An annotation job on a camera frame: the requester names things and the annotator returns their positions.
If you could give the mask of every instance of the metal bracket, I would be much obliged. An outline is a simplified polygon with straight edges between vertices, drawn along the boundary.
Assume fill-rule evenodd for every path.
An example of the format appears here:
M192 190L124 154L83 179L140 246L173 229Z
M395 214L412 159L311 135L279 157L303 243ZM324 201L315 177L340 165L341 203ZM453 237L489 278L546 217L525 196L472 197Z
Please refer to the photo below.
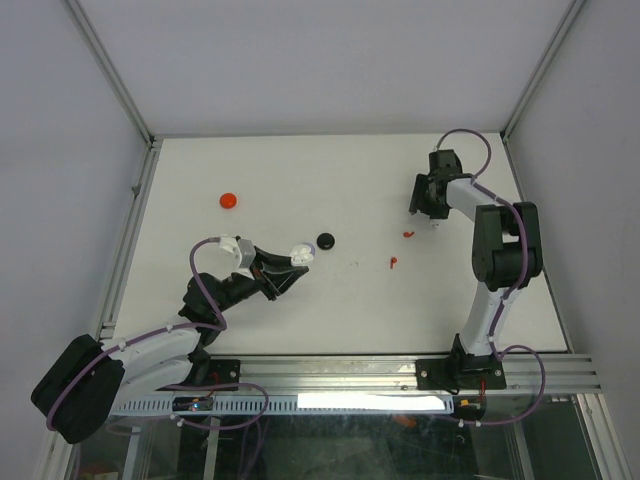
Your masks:
M207 378L215 380L215 384L238 383L240 381L240 360L221 360L212 358L209 363ZM236 391L238 387L225 388L222 391Z
M416 382L418 390L445 390L454 395L460 390L479 390L484 381L486 390L505 390L507 381L502 365L490 371L479 370L452 378L447 370L447 358L416 360Z

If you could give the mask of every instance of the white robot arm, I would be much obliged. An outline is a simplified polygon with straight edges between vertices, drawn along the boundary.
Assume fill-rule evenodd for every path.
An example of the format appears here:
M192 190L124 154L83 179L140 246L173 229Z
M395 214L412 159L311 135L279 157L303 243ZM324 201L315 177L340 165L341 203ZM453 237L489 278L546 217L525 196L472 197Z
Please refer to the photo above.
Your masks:
M417 371L426 372L426 376L418 376L418 387L455 393L477 389L482 383L487 389L504 389L494 344L514 300L529 280L542 272L537 208L530 202L509 208L497 202L474 177L462 172L453 150L432 152L429 165L428 175L416 177L409 211L420 211L439 221L448 218L453 208L474 222L471 264L478 286L469 318L455 336L450 355L443 360L417 362ZM519 221L525 238L521 238ZM520 282L523 262L527 269Z

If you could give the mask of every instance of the black mount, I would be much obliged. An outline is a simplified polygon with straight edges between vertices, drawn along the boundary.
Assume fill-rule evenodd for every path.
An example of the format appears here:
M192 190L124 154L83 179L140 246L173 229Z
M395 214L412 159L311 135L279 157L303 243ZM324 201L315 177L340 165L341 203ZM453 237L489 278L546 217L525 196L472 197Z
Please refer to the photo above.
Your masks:
M207 291L218 304L221 312L240 303L250 296L262 292L269 300L276 300L285 293L296 280L309 271L308 267L294 267L291 257L273 255L255 247L256 257L249 270L253 279L232 273L224 280L218 280L213 275L201 273L200 278ZM187 293L182 301L184 307L178 315L192 322L219 325L220 321L211 305L202 294L195 278L191 278L187 285ZM200 346L206 347L213 343L220 332L205 328L197 328L200 335Z
M429 154L429 174L416 175L409 212L418 211L434 220L449 218L447 185L458 178L471 178L462 173L462 163L453 150L436 150Z
M493 355L468 355L459 335L447 357L416 361L416 379L418 390L446 390L453 395L460 390L479 390L483 381L486 390L507 388L502 362Z
M102 353L101 347L90 335L69 344L31 394L31 402L44 416L69 382ZM122 362L106 357L69 392L52 422L68 443L85 440L105 422L123 376Z

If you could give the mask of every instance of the glass panel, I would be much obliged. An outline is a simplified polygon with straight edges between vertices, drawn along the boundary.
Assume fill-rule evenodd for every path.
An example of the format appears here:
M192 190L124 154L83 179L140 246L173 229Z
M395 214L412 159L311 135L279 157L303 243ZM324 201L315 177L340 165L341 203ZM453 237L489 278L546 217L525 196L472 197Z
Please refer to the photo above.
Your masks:
M488 397L485 418L521 412L530 401L522 396ZM202 425L248 419L189 417ZM500 427L459 428L437 416L391 414L272 415L259 425L210 433L177 428L175 420L167 418L112 417L82 444L79 473L85 476L80 478L598 478L571 398L545 398L523 422Z

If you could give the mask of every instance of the red object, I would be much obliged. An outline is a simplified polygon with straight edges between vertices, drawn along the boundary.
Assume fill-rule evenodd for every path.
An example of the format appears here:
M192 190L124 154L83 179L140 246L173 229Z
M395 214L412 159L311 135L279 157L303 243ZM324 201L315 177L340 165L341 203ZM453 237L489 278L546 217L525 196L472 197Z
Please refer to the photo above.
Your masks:
M225 193L220 197L220 206L222 208L233 208L238 203L238 199L233 193Z

